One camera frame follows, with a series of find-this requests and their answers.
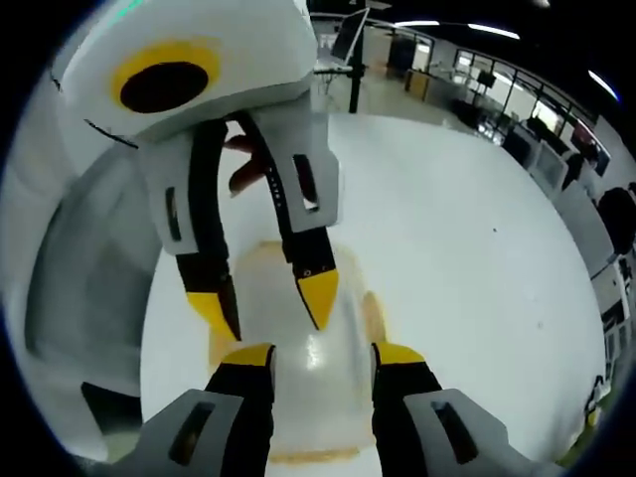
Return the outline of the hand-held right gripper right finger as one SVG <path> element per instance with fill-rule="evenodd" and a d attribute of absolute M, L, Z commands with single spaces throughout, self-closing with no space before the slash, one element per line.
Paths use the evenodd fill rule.
<path fill-rule="evenodd" d="M 372 430 L 384 476 L 511 476 L 505 426 L 464 393 L 444 389 L 424 357 L 372 344 Z"/>

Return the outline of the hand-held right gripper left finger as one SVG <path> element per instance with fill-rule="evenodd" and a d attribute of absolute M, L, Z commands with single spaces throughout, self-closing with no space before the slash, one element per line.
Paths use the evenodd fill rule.
<path fill-rule="evenodd" d="M 202 390 L 188 390 L 142 427 L 143 476 L 262 476 L 274 423 L 269 343 L 226 355 Z"/>

